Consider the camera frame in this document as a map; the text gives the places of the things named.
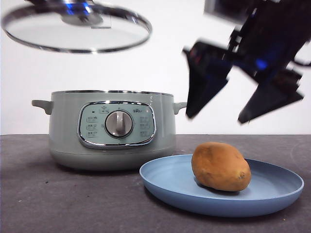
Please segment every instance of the metal rim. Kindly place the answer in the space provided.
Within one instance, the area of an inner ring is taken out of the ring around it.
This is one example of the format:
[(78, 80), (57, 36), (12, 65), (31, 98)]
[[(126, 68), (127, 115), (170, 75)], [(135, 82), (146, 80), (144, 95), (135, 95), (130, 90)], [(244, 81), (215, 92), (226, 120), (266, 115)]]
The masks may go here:
[(54, 91), (52, 95), (57, 94), (69, 94), (69, 93), (123, 93), (123, 94), (148, 94), (148, 95), (161, 95), (174, 97), (172, 94), (161, 93), (161, 92), (150, 92), (150, 91), (126, 91), (126, 90), (69, 90), (69, 91)]
[[(74, 3), (78, 7), (81, 7), (81, 9), (85, 5), (82, 3)], [(118, 18), (122, 18), (126, 21), (129, 21), (131, 23), (137, 24), (144, 28), (147, 32), (148, 35), (141, 39), (140, 41), (129, 44), (127, 46), (120, 46), (120, 47), (114, 47), (114, 48), (105, 48), (105, 49), (70, 49), (70, 48), (57, 48), (57, 47), (50, 47), (50, 46), (45, 46), (45, 45), (40, 45), (40, 44), (35, 44), (31, 43), (22, 39), (19, 39), (9, 33), (7, 31), (7, 26), (13, 22), (14, 20), (21, 19), (24, 17), (32, 16), (32, 15), (39, 15), (39, 14), (45, 14), (49, 12), (55, 12), (55, 13), (65, 13), (66, 12), (66, 4), (63, 3), (49, 3), (49, 4), (39, 4), (39, 5), (32, 5), (32, 6), (27, 6), (27, 7), (21, 7), (18, 9), (15, 9), (8, 14), (6, 14), (2, 20), (1, 20), (1, 27), (3, 30), (6, 32), (6, 34), (13, 39), (14, 41), (32, 47), (36, 49), (41, 49), (41, 50), (47, 50), (47, 51), (55, 51), (55, 52), (67, 52), (67, 53), (91, 53), (91, 54), (97, 54), (97, 53), (105, 53), (105, 52), (114, 52), (114, 51), (120, 51), (120, 50), (126, 50), (138, 45), (143, 44), (146, 42), (152, 33), (152, 26), (151, 23), (144, 18), (143, 16), (139, 15), (138, 13), (117, 7), (117, 6), (108, 6), (108, 5), (89, 5), (89, 8), (91, 8), (93, 11), (100, 13), (100, 14), (105, 14), (105, 15), (110, 15)]]

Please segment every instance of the blue plate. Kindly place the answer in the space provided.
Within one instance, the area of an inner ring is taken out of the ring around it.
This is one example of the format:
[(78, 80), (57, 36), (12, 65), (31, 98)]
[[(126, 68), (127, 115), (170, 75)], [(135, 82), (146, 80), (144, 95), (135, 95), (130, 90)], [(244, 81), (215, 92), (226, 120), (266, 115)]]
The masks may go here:
[(218, 191), (197, 183), (192, 155), (155, 159), (140, 168), (146, 188), (157, 198), (194, 213), (222, 217), (251, 217), (282, 210), (296, 201), (304, 182), (292, 171), (247, 159), (252, 172), (248, 187), (240, 192)]

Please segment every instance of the white backdrop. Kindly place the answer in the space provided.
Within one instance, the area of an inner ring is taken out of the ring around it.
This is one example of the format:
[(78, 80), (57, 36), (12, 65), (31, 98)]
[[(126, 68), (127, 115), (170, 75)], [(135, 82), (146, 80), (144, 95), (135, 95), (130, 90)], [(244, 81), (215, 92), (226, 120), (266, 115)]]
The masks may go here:
[[(204, 0), (111, 0), (133, 9), (153, 25), (151, 39), (135, 49), (100, 55), (64, 54), (22, 46), (1, 31), (1, 134), (48, 133), (49, 116), (31, 100), (50, 100), (58, 90), (99, 89), (166, 92), (186, 101), (188, 65), (181, 53), (200, 38), (228, 43), (234, 24), (204, 15)], [(2, 0), (1, 14), (25, 4)], [(311, 54), (311, 46), (301, 57)], [(303, 101), (259, 117), (237, 122), (239, 112), (256, 89), (237, 68), (227, 86), (193, 120), (185, 109), (176, 116), (176, 133), (309, 134), (311, 133), (311, 70), (299, 91)]]

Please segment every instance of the pot lid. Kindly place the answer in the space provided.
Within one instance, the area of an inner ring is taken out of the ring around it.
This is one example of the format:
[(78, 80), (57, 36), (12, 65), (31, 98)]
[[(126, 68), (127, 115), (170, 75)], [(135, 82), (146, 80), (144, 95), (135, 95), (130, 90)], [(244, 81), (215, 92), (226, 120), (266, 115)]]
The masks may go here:
[(2, 28), (33, 48), (71, 53), (125, 50), (146, 42), (150, 22), (139, 14), (93, 1), (57, 0), (15, 9)]

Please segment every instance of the silver knob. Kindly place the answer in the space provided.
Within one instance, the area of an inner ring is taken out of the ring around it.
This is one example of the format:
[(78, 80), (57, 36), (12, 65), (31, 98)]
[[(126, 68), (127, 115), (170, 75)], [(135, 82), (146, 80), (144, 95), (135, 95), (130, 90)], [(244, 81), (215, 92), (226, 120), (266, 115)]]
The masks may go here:
[(131, 117), (123, 111), (112, 112), (105, 123), (107, 131), (115, 137), (124, 137), (129, 134), (132, 125)]

